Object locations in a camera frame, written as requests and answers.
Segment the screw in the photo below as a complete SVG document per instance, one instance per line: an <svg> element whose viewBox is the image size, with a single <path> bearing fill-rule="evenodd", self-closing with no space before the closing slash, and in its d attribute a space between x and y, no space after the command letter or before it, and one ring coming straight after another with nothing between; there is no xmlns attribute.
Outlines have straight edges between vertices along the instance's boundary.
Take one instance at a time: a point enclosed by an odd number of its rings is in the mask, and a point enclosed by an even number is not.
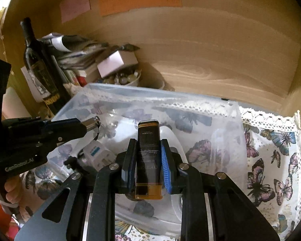
<svg viewBox="0 0 301 241"><path fill-rule="evenodd" d="M226 174L224 172L217 172L216 175L219 179L226 179Z"/></svg>
<svg viewBox="0 0 301 241"><path fill-rule="evenodd" d="M80 179L80 177L81 177L81 174L79 172L75 172L71 175L72 179Z"/></svg>
<svg viewBox="0 0 301 241"><path fill-rule="evenodd" d="M190 166L186 163L179 164L179 168L182 170L187 170Z"/></svg>
<svg viewBox="0 0 301 241"><path fill-rule="evenodd" d="M116 169L119 168L119 165L118 165L117 163L112 163L112 164L109 165L109 168L110 168L111 170L116 170Z"/></svg>

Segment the butterfly patterned tablecloth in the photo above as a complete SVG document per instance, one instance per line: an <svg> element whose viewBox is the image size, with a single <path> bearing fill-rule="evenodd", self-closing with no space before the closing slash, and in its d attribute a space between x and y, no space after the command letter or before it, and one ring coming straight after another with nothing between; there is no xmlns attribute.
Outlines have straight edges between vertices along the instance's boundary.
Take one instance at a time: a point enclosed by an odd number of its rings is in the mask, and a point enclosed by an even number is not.
<svg viewBox="0 0 301 241"><path fill-rule="evenodd" d="M280 239L285 240L301 220L301 129L299 115L283 118L241 107L240 112L247 154L247 190L245 194L273 226ZM144 112L138 113L138 115L141 116L141 119L152 118ZM183 127L182 123L176 123L173 116L170 118L173 123L162 125L187 129L185 126ZM113 137L117 125L116 122L105 125L101 130L102 137ZM67 159L74 147L72 144L60 146L58 148L60 156L56 162L63 162ZM196 167L199 163L205 162L203 156L208 155L210 148L211 144L207 139L202 139L190 146L185 152L189 163ZM27 220L52 191L61 184L61 181L47 165L28 171L22 177L25 194L20 203L20 212L23 218ZM152 217L154 208L150 203L142 201L137 203L134 213ZM159 236L116 220L116 240L171 241L177 239Z"/></svg>

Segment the transparent plastic bin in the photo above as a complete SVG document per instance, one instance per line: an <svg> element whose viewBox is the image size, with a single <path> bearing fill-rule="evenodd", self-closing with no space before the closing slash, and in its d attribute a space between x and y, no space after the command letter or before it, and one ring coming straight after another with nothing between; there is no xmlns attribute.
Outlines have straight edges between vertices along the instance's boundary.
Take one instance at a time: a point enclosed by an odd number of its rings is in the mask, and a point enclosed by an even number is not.
<svg viewBox="0 0 301 241"><path fill-rule="evenodd" d="M84 121L95 115L102 123L98 140L115 154L127 149L130 138L137 138L140 121L156 119L174 133L190 165L212 175L223 171L240 189L246 188L246 144L238 104L234 101L140 87L88 84L53 120L76 117ZM63 150L71 149L68 154L76 156L95 135L91 131L82 139L69 142L71 148L55 149L49 154L49 163L61 177L71 173L60 163L62 158L66 159ZM152 233L178 238L180 216L174 212L171 196L164 188L163 194L162 200L139 202L116 195L116 216Z"/></svg>

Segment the pink sticky note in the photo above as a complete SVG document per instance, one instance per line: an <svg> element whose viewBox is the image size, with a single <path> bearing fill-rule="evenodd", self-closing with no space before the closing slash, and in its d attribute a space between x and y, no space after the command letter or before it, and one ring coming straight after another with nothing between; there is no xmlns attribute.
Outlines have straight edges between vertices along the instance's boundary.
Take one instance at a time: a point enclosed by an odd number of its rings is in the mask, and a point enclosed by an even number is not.
<svg viewBox="0 0 301 241"><path fill-rule="evenodd" d="M76 18L84 12L89 11L89 0L63 0L60 3L61 23Z"/></svg>

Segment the human hand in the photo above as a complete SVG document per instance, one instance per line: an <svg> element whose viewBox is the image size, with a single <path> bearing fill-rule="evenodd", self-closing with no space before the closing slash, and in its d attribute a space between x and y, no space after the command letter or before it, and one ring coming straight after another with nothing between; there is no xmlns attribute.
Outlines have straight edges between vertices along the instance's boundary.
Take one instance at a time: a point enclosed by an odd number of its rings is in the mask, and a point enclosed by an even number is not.
<svg viewBox="0 0 301 241"><path fill-rule="evenodd" d="M22 181L19 175L12 178L8 178L4 184L4 188L7 191L6 199L12 204L18 203L23 194Z"/></svg>

